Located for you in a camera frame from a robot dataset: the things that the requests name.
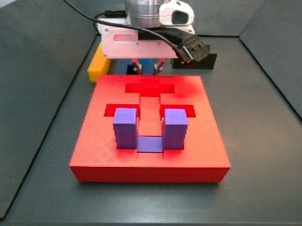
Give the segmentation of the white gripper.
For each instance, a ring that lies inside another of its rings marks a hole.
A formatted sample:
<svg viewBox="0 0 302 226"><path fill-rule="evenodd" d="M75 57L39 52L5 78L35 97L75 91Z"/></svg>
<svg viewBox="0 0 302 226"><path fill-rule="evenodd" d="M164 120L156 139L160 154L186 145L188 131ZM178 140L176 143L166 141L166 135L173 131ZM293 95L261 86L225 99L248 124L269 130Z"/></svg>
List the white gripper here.
<svg viewBox="0 0 302 226"><path fill-rule="evenodd" d="M177 53L168 43L158 38L141 40L140 32L117 26L98 25L102 34L102 49L108 58L132 59L137 74L142 74L142 64L138 58L158 58L154 74L164 71L166 58L177 58Z"/></svg>

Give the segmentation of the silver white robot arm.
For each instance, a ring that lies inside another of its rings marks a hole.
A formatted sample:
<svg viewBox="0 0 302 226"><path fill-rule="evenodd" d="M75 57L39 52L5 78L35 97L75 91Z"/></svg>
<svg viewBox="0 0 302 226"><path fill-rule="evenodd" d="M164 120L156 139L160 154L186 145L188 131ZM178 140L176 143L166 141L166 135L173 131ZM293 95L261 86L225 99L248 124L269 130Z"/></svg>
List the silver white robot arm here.
<svg viewBox="0 0 302 226"><path fill-rule="evenodd" d="M126 16L108 16L104 21L162 32L176 42L178 36L173 32L196 33L194 18L192 6L180 0L126 0ZM177 58L173 48L153 34L109 25L98 25L97 30L109 59L142 59L150 71L154 59Z"/></svg>

